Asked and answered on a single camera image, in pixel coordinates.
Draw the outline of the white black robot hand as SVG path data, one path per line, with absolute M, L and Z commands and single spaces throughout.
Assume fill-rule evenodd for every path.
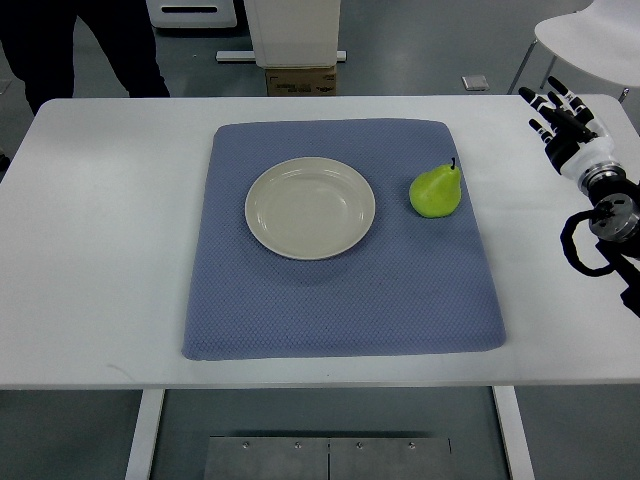
M 520 87 L 518 94 L 545 121 L 532 118 L 529 126 L 544 144 L 544 152 L 554 170 L 567 178 L 570 170 L 577 168 L 583 173 L 596 160 L 587 160 L 588 154 L 604 159 L 613 151 L 610 133 L 583 102 L 582 98 L 569 90 L 560 80 L 551 76 L 552 87 L 547 95 L 535 93 L 528 87 Z

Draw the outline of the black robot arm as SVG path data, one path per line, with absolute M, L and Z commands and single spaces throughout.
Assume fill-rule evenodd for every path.
M 606 166 L 589 173 L 581 185 L 592 208 L 569 217 L 560 234 L 563 253 L 568 263 L 588 277 L 617 273 L 627 288 L 620 294 L 623 305 L 639 313 L 639 186 L 617 166 Z M 586 222 L 597 237 L 596 250 L 606 260 L 601 267 L 591 268 L 579 258 L 573 235 L 580 223 Z

